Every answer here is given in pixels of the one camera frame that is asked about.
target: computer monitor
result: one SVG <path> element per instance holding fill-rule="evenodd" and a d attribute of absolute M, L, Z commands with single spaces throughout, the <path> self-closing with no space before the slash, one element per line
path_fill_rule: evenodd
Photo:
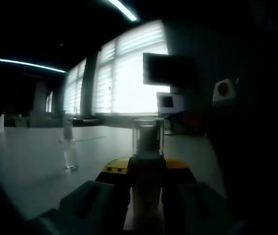
<path fill-rule="evenodd" d="M 159 116 L 176 114 L 184 111 L 183 95 L 157 92 L 157 108 Z"/>
<path fill-rule="evenodd" d="M 143 53 L 143 83 L 171 87 L 196 87 L 193 58 Z"/>

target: fluorescent light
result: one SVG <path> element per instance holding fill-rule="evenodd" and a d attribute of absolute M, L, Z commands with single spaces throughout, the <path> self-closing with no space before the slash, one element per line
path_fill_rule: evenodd
<path fill-rule="evenodd" d="M 121 2 L 118 0 L 108 0 L 111 4 L 117 7 L 125 16 L 127 16 L 131 21 L 136 21 L 137 18 L 129 11 Z"/>
<path fill-rule="evenodd" d="M 15 64 L 20 64 L 20 65 L 29 65 L 29 66 L 34 66 L 34 67 L 46 69 L 46 70 L 53 70 L 53 71 L 56 71 L 56 72 L 65 72 L 63 70 L 57 70 L 57 69 L 53 69 L 53 68 L 46 67 L 46 66 L 35 65 L 35 64 L 30 64 L 30 63 L 25 63 L 25 62 L 20 62 L 20 61 L 14 61 L 14 60 L 3 60 L 3 59 L 0 59 L 0 62 L 15 63 Z"/>

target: white table surface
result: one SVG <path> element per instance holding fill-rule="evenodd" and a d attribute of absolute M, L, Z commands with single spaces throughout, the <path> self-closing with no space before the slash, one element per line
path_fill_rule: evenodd
<path fill-rule="evenodd" d="M 31 219 L 88 180 L 104 165 L 132 155 L 132 130 L 105 126 L 74 127 L 79 170 L 65 170 L 62 128 L 5 127 L 0 133 L 0 184 L 25 219 Z M 188 164 L 199 182 L 225 196 L 217 159 L 205 137 L 165 136 L 164 154 Z"/>

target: ceiling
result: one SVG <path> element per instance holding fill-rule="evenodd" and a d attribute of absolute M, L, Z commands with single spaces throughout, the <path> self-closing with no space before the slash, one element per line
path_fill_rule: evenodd
<path fill-rule="evenodd" d="M 246 21 L 247 1 L 120 0 L 131 22 L 107 0 L 0 0 L 0 58 L 69 70 L 121 33 L 153 20 Z"/>

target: window blind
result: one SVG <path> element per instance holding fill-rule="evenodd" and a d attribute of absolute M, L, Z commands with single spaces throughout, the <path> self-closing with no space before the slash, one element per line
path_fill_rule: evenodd
<path fill-rule="evenodd" d="M 94 114 L 157 114 L 156 92 L 143 84 L 143 53 L 168 54 L 161 21 L 131 30 L 102 47 L 94 82 Z"/>
<path fill-rule="evenodd" d="M 52 92 L 46 98 L 46 112 L 51 113 Z"/>
<path fill-rule="evenodd" d="M 81 88 L 86 59 L 68 73 L 65 85 L 64 111 L 67 114 L 80 114 Z"/>

